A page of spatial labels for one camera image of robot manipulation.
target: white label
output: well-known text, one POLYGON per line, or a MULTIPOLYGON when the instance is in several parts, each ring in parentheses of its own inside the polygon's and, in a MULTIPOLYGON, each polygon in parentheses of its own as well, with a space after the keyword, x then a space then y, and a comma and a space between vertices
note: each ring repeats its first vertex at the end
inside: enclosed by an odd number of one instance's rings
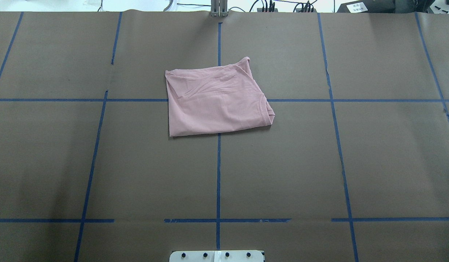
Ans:
POLYGON ((364 2, 355 3, 355 4, 351 4, 351 5, 346 5, 346 6, 349 9, 349 12, 351 12, 351 13, 361 13, 361 12, 368 11, 364 2))

